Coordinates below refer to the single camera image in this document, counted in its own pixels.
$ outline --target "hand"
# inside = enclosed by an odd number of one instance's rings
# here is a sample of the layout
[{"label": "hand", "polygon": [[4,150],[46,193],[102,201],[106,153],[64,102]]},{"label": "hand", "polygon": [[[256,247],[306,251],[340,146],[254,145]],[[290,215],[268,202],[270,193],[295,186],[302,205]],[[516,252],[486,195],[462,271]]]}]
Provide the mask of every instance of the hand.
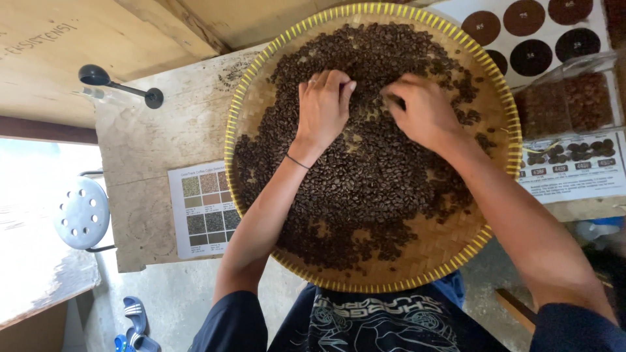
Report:
[{"label": "hand", "polygon": [[[407,137],[440,155],[451,142],[466,136],[448,98],[436,83],[405,73],[383,88],[381,94]],[[406,111],[389,95],[402,98]]]},{"label": "hand", "polygon": [[355,87],[356,82],[338,70],[316,73],[300,83],[300,122],[289,156],[308,167],[315,163],[343,131]]}]

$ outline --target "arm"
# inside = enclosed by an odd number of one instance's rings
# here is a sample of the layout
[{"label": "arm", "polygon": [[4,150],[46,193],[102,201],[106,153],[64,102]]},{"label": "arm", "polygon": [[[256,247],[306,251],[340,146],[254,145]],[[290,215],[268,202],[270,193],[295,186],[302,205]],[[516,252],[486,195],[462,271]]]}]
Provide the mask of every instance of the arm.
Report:
[{"label": "arm", "polygon": [[409,138],[446,159],[462,176],[539,307],[570,303],[616,323],[602,284],[569,232],[524,188],[497,169],[463,131],[437,85],[403,75],[383,95]]},{"label": "arm", "polygon": [[341,71],[314,74],[308,83],[300,84],[300,122],[287,152],[293,160],[283,159],[235,229],[217,270],[214,304],[231,292],[257,293],[265,263],[300,183],[308,168],[343,131],[355,87],[356,82]]}]

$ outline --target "blue slipper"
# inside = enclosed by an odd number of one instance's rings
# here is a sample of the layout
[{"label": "blue slipper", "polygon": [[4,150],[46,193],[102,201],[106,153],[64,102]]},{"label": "blue slipper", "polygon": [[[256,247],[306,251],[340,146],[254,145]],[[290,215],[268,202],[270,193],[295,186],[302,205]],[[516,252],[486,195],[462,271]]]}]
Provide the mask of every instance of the blue slipper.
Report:
[{"label": "blue slipper", "polygon": [[129,346],[137,349],[141,352],[158,352],[161,346],[158,343],[142,334],[135,332],[135,327],[131,326],[126,332],[126,339],[129,341]]},{"label": "blue slipper", "polygon": [[134,296],[124,297],[124,315],[133,322],[135,331],[143,334],[146,330],[146,309]]},{"label": "blue slipper", "polygon": [[115,336],[113,342],[115,343],[115,352],[135,352],[135,349],[128,345],[126,336],[122,334]]}]

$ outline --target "woven bamboo tray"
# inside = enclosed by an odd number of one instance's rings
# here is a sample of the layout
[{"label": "woven bamboo tray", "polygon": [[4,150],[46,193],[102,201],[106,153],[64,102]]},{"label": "woven bamboo tray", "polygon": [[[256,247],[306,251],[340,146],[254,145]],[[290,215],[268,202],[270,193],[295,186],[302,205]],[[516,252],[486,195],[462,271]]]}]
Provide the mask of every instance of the woven bamboo tray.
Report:
[{"label": "woven bamboo tray", "polygon": [[[304,43],[320,33],[332,33],[348,23],[353,27],[371,23],[413,24],[415,31],[427,30],[451,57],[469,69],[474,77],[484,77],[480,92],[471,104],[482,115],[482,121],[466,128],[474,135],[483,132],[497,143],[491,150],[493,162],[516,179],[521,162],[521,130],[517,107],[503,75],[483,48],[455,24],[422,9],[389,3],[361,3],[340,6],[311,16],[278,36],[248,67],[233,96],[229,109],[225,143],[225,163],[228,185],[235,206],[241,216],[245,206],[239,196],[234,147],[244,134],[254,137],[268,106],[275,101],[275,86],[267,83],[280,58],[296,52]],[[486,133],[487,128],[495,133]],[[441,225],[435,219],[418,215],[405,223],[418,234],[418,239],[407,243],[402,256],[393,262],[377,260],[377,253],[367,262],[360,262],[367,271],[338,271],[305,265],[296,255],[276,248],[272,255],[288,270],[317,286],[346,292],[393,292],[420,286],[437,280],[468,262],[492,237],[477,205],[469,207],[470,215],[460,211]]]}]

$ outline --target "short sleeve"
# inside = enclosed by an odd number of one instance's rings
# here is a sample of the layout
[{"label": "short sleeve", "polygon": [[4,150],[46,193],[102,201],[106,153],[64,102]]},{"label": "short sleeve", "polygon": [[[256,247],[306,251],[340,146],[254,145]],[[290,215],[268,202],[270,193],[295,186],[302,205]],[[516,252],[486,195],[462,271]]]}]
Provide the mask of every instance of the short sleeve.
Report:
[{"label": "short sleeve", "polygon": [[250,291],[224,296],[193,338],[193,352],[265,352],[267,326],[258,297]]},{"label": "short sleeve", "polygon": [[530,351],[622,352],[626,351],[626,333],[589,309],[551,303],[537,313]]}]

